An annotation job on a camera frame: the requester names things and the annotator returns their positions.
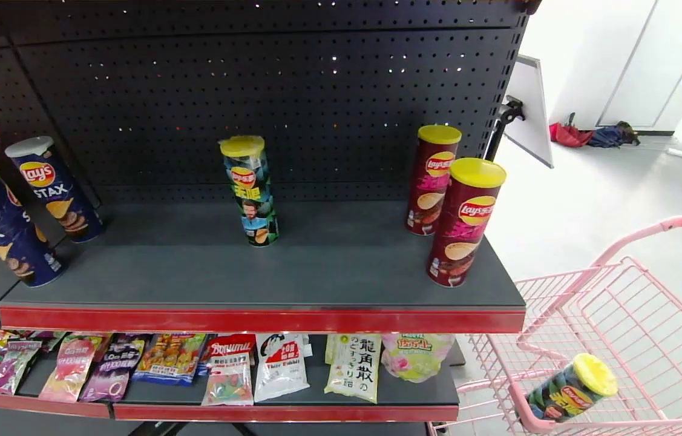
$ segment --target white lid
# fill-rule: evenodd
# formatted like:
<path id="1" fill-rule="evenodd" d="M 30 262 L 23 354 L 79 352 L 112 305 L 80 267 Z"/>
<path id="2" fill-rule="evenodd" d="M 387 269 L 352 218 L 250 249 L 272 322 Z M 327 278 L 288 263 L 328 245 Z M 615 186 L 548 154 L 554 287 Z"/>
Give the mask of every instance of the white lid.
<path id="1" fill-rule="evenodd" d="M 7 147 L 4 149 L 4 154 L 7 157 L 24 157 L 29 154 L 41 156 L 51 145 L 53 145 L 53 138 L 50 136 L 34 136 L 34 138 L 28 138 L 28 140 L 22 140 Z"/>

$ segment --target yellow lid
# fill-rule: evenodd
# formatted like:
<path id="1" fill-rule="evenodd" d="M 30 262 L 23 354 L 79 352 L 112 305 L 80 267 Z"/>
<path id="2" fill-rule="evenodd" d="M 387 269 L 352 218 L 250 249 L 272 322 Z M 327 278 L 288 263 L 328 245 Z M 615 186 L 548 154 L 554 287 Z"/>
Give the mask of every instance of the yellow lid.
<path id="1" fill-rule="evenodd" d="M 266 148 L 262 136 L 232 136 L 219 141 L 220 151 L 227 157 L 244 157 L 259 154 Z"/>
<path id="2" fill-rule="evenodd" d="M 433 144 L 451 145 L 462 140 L 462 132 L 451 126 L 422 126 L 419 128 L 419 137 Z"/>
<path id="3" fill-rule="evenodd" d="M 496 188 L 505 182 L 507 172 L 492 161 L 463 157 L 451 164 L 451 177 L 476 188 Z"/>
<path id="4" fill-rule="evenodd" d="M 588 389 L 602 397 L 612 397 L 618 392 L 618 380 L 612 370 L 593 354 L 580 353 L 572 360 L 572 367 Z"/>

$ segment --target white candy bag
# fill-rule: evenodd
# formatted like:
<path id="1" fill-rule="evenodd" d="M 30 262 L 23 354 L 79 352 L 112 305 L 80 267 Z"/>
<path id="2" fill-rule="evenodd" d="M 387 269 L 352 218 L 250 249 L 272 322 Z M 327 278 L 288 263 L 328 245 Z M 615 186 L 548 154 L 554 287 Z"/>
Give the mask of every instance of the white candy bag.
<path id="1" fill-rule="evenodd" d="M 255 402 L 308 387 L 303 339 L 299 334 L 257 334 Z"/>

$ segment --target metal bracket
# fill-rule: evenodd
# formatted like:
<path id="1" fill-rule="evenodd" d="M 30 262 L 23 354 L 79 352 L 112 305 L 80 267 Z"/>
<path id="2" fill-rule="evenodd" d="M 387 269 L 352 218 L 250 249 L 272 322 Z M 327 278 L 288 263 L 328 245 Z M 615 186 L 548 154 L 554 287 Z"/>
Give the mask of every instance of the metal bracket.
<path id="1" fill-rule="evenodd" d="M 499 105 L 499 110 L 497 111 L 497 119 L 494 124 L 494 133 L 491 136 L 491 140 L 488 141 L 487 152 L 485 152 L 485 160 L 494 160 L 496 156 L 496 150 L 499 148 L 499 141 L 502 140 L 502 136 L 505 132 L 505 127 L 513 122 L 513 119 L 521 118 L 523 121 L 526 120 L 526 116 L 523 115 L 523 102 L 512 96 L 506 96 L 507 103 Z"/>

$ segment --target red shelf edge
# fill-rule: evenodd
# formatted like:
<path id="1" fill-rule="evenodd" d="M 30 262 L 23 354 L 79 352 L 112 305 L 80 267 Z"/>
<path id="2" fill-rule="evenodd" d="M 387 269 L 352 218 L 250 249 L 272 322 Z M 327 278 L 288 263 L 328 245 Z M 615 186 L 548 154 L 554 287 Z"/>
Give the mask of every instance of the red shelf edge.
<path id="1" fill-rule="evenodd" d="M 26 306 L 0 303 L 3 328 L 65 331 L 417 331 L 509 334 L 521 331 L 526 310 L 248 310 L 145 307 Z"/>
<path id="2" fill-rule="evenodd" d="M 15 411 L 42 412 L 45 414 L 74 415 L 78 417 L 109 418 L 109 409 L 102 403 L 59 403 L 34 397 L 0 394 L 0 408 Z"/>
<path id="3" fill-rule="evenodd" d="M 116 420 L 219 422 L 451 422 L 459 406 L 156 406 L 114 404 Z"/>

